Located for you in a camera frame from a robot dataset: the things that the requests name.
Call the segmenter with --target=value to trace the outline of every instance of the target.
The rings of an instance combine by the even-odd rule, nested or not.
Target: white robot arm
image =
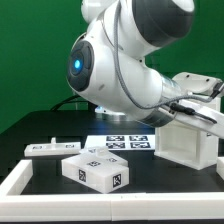
[[[211,102],[222,94],[221,80],[203,83],[207,77],[183,73],[175,81],[144,63],[146,55],[186,36],[193,0],[83,0],[82,13],[90,25],[71,51],[67,79],[73,91],[153,127],[175,119],[224,138],[224,116],[190,101]],[[195,77],[202,81],[194,88]],[[210,97],[193,95],[202,92]]]

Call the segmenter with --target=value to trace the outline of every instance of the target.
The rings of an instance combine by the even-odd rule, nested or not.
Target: white box
[[[80,153],[92,154],[98,158],[105,159],[108,162],[111,162],[113,164],[119,164],[121,166],[128,167],[128,161],[109,152],[107,146],[104,146],[104,147],[97,146],[97,147],[82,149]]]
[[[62,160],[62,175],[101,193],[129,184],[129,169],[91,154]]]
[[[74,155],[79,154],[80,150],[81,150],[80,142],[31,144],[26,147],[24,155],[25,157]]]

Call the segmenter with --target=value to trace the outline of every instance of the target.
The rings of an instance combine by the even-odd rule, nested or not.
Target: cable
[[[63,106],[64,104],[69,104],[69,103],[78,103],[78,102],[86,102],[86,101],[72,101],[75,99],[80,98],[79,95],[75,95],[75,96],[71,96],[65,100],[63,100],[62,102],[56,104],[55,106],[53,106],[50,110],[51,111],[57,111],[61,106]]]
[[[198,113],[196,112],[194,109],[190,108],[190,107],[184,107],[180,104],[177,104],[177,103],[172,103],[170,105],[170,109],[173,110],[173,111],[176,111],[176,112],[180,112],[180,113],[184,113],[184,114],[187,114],[187,115],[190,115],[190,116],[197,116],[197,117],[200,117],[204,120],[208,120],[208,121],[211,121],[213,124],[217,124],[217,121],[211,117],[208,117],[204,114],[201,114],[201,113]]]
[[[161,103],[157,103],[155,105],[152,106],[142,106],[140,105],[131,95],[131,93],[129,92],[125,81],[123,79],[122,73],[121,73],[121,69],[120,69],[120,63],[119,63],[119,56],[118,56],[118,52],[119,52],[119,44],[118,44],[118,21],[119,21],[119,16],[121,13],[121,2],[118,2],[117,8],[116,8],[116,12],[115,12],[115,17],[114,17],[114,63],[115,63],[115,70],[116,70],[116,74],[117,77],[119,79],[119,82],[121,84],[122,89],[124,90],[125,94],[127,95],[127,97],[131,100],[131,102],[138,108],[143,109],[143,110],[151,110],[151,109],[155,109],[167,104],[170,104],[172,102],[175,101],[179,101],[179,100],[188,100],[188,99],[193,99],[193,100],[198,100],[204,103],[210,103],[213,98],[212,97],[208,97],[207,99],[204,99],[202,97],[198,97],[198,96],[194,96],[194,95],[185,95],[185,96],[178,96],[175,97],[173,99],[169,99],[166,101],[163,101]]]

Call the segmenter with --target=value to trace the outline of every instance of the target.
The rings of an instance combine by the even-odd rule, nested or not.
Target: black cable
[[[79,101],[72,101],[72,100],[75,100],[75,99],[78,99],[80,98],[79,95],[75,95],[75,96],[71,96],[65,100],[63,100],[62,102],[54,105],[50,110],[51,111],[57,111],[61,106],[63,106],[64,104],[69,104],[69,103],[76,103],[76,102],[79,102]]]
[[[197,117],[200,117],[204,120],[211,121],[213,124],[217,124],[217,121],[215,119],[213,119],[211,117],[208,117],[204,114],[200,114],[200,113],[196,112],[193,108],[190,108],[190,107],[184,107],[180,104],[172,103],[170,105],[170,109],[175,111],[175,112],[180,112],[180,113],[187,114],[189,116],[197,116]]]

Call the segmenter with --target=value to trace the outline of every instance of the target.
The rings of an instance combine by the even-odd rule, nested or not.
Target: white bar
[[[20,195],[32,176],[32,161],[20,161],[0,185],[0,198],[6,195]]]
[[[224,193],[7,196],[0,221],[224,219]]]

